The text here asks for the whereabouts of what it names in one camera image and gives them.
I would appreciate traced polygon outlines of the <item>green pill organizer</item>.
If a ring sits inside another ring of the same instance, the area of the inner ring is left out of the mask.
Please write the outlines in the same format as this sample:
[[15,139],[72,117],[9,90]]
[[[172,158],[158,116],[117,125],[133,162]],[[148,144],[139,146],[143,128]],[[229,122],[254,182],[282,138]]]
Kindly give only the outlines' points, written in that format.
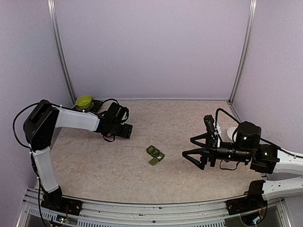
[[152,157],[152,159],[149,161],[149,164],[152,166],[162,161],[165,157],[164,153],[162,153],[159,149],[157,149],[153,145],[150,145],[146,149],[146,152]]

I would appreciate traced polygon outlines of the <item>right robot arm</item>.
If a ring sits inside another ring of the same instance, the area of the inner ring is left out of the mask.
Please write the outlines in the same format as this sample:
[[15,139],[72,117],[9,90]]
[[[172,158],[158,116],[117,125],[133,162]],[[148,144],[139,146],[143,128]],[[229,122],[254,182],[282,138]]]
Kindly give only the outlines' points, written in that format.
[[237,127],[234,142],[221,142],[220,133],[210,116],[205,118],[206,133],[192,137],[196,149],[183,151],[182,156],[204,170],[209,163],[213,167],[217,160],[244,163],[261,174],[289,173],[295,178],[278,181],[253,181],[249,185],[242,206],[252,210],[261,198],[265,201],[303,192],[303,157],[295,152],[285,151],[279,146],[260,143],[261,128],[250,122],[241,122]]

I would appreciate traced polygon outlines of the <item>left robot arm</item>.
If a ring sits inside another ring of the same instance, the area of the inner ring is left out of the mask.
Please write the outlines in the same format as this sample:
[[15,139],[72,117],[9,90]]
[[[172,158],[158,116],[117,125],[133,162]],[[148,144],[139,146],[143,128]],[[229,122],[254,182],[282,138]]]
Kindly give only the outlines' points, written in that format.
[[16,141],[30,150],[33,169],[39,184],[47,197],[48,203],[56,210],[66,206],[66,199],[61,196],[61,188],[54,176],[51,163],[51,146],[56,129],[69,128],[99,133],[107,142],[116,137],[129,139],[133,126],[127,124],[129,109],[121,106],[117,100],[111,99],[110,107],[100,113],[75,110],[41,100],[30,105],[33,111],[23,123],[23,132],[27,143],[22,143],[16,133],[16,121],[24,112],[21,110],[13,119],[13,134]]

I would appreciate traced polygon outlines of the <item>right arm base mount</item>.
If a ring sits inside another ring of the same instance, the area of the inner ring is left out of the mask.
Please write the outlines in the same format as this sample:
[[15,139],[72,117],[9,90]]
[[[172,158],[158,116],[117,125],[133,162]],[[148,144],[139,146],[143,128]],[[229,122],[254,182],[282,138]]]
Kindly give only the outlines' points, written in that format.
[[247,196],[227,200],[226,207],[229,215],[241,214],[267,206],[267,201],[262,196]]

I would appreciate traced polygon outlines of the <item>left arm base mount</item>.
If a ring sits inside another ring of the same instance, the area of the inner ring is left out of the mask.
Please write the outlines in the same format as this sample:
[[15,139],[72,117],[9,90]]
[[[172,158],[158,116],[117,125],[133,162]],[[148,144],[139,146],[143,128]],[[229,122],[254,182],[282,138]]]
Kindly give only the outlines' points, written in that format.
[[82,208],[82,201],[62,197],[59,202],[53,203],[47,200],[42,200],[41,206],[42,208],[65,213],[67,215],[79,216]]

